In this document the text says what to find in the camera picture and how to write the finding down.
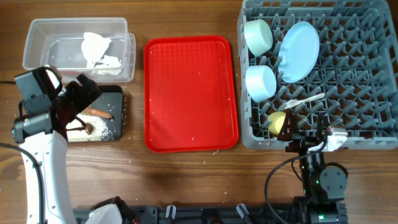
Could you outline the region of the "brown sweet potato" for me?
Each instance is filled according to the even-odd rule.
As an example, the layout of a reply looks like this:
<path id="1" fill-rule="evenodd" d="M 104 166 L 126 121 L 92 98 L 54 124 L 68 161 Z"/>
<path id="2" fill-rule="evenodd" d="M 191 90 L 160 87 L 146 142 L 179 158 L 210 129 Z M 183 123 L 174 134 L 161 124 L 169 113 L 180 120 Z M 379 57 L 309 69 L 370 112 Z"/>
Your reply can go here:
<path id="1" fill-rule="evenodd" d="M 81 113 L 90 116 L 97 116 L 104 119 L 113 119 L 113 116 L 111 114 L 92 107 L 85 108 Z"/>

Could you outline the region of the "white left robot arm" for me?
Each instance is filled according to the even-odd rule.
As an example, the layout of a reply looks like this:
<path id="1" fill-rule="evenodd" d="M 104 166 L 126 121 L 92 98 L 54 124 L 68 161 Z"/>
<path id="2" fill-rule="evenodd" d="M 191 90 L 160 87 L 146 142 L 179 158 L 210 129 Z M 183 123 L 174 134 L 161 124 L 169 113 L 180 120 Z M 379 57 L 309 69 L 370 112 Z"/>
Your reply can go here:
<path id="1" fill-rule="evenodd" d="M 97 85 L 84 74 L 67 86 L 55 67 L 39 67 L 15 77 L 23 97 L 12 137 L 24 158 L 28 223 L 76 223 L 66 172 L 67 124 L 100 98 L 121 94 L 117 85 Z"/>

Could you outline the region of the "green bowl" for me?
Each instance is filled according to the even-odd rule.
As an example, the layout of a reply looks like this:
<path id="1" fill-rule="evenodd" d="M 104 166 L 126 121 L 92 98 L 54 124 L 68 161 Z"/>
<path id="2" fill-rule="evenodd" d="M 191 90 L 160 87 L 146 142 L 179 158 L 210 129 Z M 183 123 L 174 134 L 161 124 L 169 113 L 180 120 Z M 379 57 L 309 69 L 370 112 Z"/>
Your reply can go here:
<path id="1" fill-rule="evenodd" d="M 244 38 L 254 56 L 261 56 L 272 48 L 273 36 L 263 20 L 249 21 L 244 25 Z"/>

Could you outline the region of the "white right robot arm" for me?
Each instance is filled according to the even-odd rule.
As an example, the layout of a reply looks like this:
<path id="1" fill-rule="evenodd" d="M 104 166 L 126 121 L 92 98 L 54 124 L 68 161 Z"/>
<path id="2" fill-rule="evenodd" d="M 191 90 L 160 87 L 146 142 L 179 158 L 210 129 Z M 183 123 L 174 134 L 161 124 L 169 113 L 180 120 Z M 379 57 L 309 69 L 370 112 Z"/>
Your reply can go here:
<path id="1" fill-rule="evenodd" d="M 289 223 L 348 223 L 345 189 L 348 170 L 337 162 L 325 162 L 324 153 L 337 150 L 347 140 L 348 132 L 331 125 L 318 115 L 314 136 L 299 133 L 298 122 L 291 110 L 286 112 L 278 140 L 288 142 L 286 152 L 300 157 L 303 197 L 294 197 Z"/>

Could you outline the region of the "pile of rice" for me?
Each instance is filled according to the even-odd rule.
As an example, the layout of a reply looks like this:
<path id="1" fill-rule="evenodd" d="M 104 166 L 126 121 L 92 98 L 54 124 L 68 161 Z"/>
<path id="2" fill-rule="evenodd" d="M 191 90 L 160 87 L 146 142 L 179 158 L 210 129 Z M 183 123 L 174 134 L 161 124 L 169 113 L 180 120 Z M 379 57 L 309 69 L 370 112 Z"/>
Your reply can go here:
<path id="1" fill-rule="evenodd" d="M 75 119 L 71 123 L 67 124 L 67 136 L 69 142 L 80 142 L 80 141 L 101 141 L 109 133 L 109 129 L 106 125 L 106 121 L 98 116 L 91 116 L 85 114 L 78 114 L 80 118 L 87 126 L 91 126 L 91 133 L 84 130 L 77 130 L 77 128 L 82 128 L 83 125 L 79 120 Z"/>

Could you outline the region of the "light blue plate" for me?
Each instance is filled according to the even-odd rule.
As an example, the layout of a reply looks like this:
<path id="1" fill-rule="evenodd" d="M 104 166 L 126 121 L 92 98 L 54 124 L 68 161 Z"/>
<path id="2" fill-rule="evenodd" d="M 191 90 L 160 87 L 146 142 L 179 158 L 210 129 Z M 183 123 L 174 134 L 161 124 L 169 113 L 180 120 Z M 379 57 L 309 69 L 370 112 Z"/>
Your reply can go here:
<path id="1" fill-rule="evenodd" d="M 278 71 L 287 83 L 304 79 L 314 68 L 320 51 L 320 40 L 308 22 L 298 22 L 286 33 L 279 50 L 282 59 Z"/>

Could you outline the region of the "white plastic spoon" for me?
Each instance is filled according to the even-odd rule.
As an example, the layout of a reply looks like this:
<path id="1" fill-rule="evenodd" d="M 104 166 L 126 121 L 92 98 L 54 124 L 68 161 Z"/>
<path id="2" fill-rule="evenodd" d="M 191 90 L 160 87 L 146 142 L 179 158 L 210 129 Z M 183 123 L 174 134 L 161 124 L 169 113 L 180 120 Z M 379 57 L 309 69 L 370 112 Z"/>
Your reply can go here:
<path id="1" fill-rule="evenodd" d="M 320 100 L 320 99 L 322 99 L 324 97 L 325 97 L 324 93 L 319 93 L 317 95 L 313 95 L 311 97 L 308 97 L 308 98 L 306 98 L 304 100 L 289 100 L 287 102 L 287 104 L 286 104 L 285 109 L 293 108 L 293 107 L 295 107 L 295 106 L 297 106 L 297 105 L 299 105 L 301 103 L 307 103 L 307 102 L 311 102 L 311 101 L 315 101 L 315 100 Z"/>

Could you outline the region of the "yellow cup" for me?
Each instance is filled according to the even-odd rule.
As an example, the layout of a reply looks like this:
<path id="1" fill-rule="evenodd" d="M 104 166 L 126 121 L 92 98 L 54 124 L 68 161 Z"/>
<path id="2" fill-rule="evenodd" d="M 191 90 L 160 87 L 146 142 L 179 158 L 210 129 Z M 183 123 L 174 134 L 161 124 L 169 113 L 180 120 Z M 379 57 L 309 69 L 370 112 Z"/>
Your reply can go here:
<path id="1" fill-rule="evenodd" d="M 283 127 L 285 121 L 286 113 L 283 111 L 276 111 L 269 115 L 268 120 L 270 121 L 268 125 L 268 130 L 271 134 L 278 136 L 280 130 Z"/>

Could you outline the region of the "small blue bowl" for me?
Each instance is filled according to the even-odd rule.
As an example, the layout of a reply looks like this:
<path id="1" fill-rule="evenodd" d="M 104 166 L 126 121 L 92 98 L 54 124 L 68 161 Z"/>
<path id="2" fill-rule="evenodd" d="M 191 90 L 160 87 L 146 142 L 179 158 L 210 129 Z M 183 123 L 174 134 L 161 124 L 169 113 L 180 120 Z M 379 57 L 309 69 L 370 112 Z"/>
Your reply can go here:
<path id="1" fill-rule="evenodd" d="M 266 65 L 250 66 L 246 70 L 245 81 L 248 94 L 256 103 L 266 101 L 275 95 L 277 88 L 275 75 Z"/>

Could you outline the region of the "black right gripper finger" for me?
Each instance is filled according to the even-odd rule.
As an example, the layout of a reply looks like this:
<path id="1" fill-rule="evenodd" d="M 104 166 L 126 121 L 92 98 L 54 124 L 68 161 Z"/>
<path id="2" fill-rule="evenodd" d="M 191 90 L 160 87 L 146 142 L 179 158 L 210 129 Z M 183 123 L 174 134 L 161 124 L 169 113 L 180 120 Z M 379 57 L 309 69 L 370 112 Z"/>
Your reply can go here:
<path id="1" fill-rule="evenodd" d="M 285 112 L 286 116 L 277 139 L 279 141 L 291 141 L 294 134 L 294 116 L 291 110 Z"/>
<path id="2" fill-rule="evenodd" d="M 327 128 L 329 127 L 329 122 L 326 120 L 324 114 L 318 114 L 317 121 L 317 139 L 318 140 L 326 140 L 327 139 Z"/>

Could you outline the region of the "white napkin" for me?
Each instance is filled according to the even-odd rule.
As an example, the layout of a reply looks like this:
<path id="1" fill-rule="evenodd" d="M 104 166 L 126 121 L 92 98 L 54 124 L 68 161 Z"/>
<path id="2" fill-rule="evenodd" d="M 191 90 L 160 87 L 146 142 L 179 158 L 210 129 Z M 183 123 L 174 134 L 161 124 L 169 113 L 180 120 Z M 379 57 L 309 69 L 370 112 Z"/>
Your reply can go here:
<path id="1" fill-rule="evenodd" d="M 85 32 L 83 37 L 81 51 L 87 61 L 87 69 L 93 68 L 93 75 L 118 75 L 121 71 L 112 70 L 112 68 L 121 66 L 120 59 L 105 54 L 111 44 L 111 39 L 92 32 Z"/>

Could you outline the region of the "brown food scrap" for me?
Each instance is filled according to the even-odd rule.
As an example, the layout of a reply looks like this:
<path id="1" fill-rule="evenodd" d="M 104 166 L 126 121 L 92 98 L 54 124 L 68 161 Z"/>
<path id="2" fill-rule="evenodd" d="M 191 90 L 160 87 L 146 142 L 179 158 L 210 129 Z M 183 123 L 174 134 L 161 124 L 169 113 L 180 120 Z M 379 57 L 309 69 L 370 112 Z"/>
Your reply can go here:
<path id="1" fill-rule="evenodd" d="M 85 132 L 87 135 L 90 135 L 93 132 L 93 127 L 90 123 L 85 124 Z"/>

